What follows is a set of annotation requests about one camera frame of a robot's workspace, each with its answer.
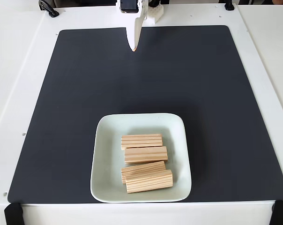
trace dark gray mat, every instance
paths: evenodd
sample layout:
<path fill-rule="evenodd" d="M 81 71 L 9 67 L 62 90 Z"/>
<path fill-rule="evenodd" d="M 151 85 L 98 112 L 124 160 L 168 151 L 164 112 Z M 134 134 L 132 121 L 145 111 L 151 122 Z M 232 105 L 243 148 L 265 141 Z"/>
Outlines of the dark gray mat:
<path fill-rule="evenodd" d="M 192 171 L 184 202 L 283 199 L 283 175 L 229 29 L 195 26 L 143 28 L 136 52 L 124 28 L 61 31 L 8 200 L 98 203 L 90 193 L 95 132 L 116 113 L 182 118 Z"/>

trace stack of wooden blocks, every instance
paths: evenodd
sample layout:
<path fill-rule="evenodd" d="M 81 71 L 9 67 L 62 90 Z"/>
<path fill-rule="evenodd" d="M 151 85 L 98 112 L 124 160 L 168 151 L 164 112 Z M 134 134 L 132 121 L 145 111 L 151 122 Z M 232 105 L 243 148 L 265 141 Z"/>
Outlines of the stack of wooden blocks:
<path fill-rule="evenodd" d="M 161 134 L 123 135 L 121 148 L 125 151 L 125 164 L 147 163 L 121 169 L 127 193 L 173 186 L 172 172 L 164 165 L 168 154 Z"/>

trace light wood block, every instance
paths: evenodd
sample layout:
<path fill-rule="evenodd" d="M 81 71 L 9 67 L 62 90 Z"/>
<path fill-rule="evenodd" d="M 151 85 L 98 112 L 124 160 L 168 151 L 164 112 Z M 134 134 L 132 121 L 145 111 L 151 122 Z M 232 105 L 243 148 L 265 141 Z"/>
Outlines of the light wood block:
<path fill-rule="evenodd" d="M 161 170 L 165 170 L 164 161 L 124 167 L 121 169 L 122 182 L 123 184 L 126 184 L 125 176 L 143 175 L 145 173 L 157 172 Z"/>
<path fill-rule="evenodd" d="M 157 161 L 168 161 L 168 154 L 165 146 L 125 149 L 126 164 L 149 163 Z"/>
<path fill-rule="evenodd" d="M 162 146 L 162 135 L 123 135 L 121 140 L 121 148 L 141 148 Z"/>
<path fill-rule="evenodd" d="M 156 143 L 132 143 L 132 144 L 122 144 L 121 149 L 129 149 L 129 148 L 144 148 L 144 147 L 161 147 L 163 145 L 162 141 Z"/>
<path fill-rule="evenodd" d="M 149 191 L 173 186 L 173 174 L 170 170 L 150 172 L 144 175 L 126 176 L 127 193 Z"/>
<path fill-rule="evenodd" d="M 122 135 L 123 137 L 162 137 L 162 134 L 150 134 L 150 135 Z"/>
<path fill-rule="evenodd" d="M 162 136 L 155 137 L 122 137 L 122 141 L 162 140 Z"/>

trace white plate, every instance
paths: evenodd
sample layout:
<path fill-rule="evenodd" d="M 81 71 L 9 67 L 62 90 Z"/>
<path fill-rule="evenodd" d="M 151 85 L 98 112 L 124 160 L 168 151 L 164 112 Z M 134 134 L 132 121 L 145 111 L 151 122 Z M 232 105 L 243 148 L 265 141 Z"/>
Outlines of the white plate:
<path fill-rule="evenodd" d="M 121 150 L 122 135 L 162 134 L 167 148 L 166 169 L 173 173 L 173 187 L 127 194 L 122 184 L 121 168 L 125 165 Z M 174 202 L 185 199 L 192 178 L 182 119 L 169 113 L 117 114 L 104 116 L 97 127 L 91 169 L 90 191 L 105 203 Z"/>

